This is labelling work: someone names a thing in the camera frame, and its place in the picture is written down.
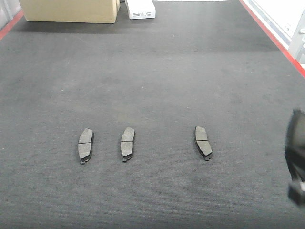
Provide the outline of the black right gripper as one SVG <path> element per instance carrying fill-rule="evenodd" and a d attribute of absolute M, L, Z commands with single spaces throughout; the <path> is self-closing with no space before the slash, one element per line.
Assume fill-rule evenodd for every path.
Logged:
<path fill-rule="evenodd" d="M 296 205 L 305 206 L 305 183 L 291 182 L 288 185 L 288 197 Z"/>

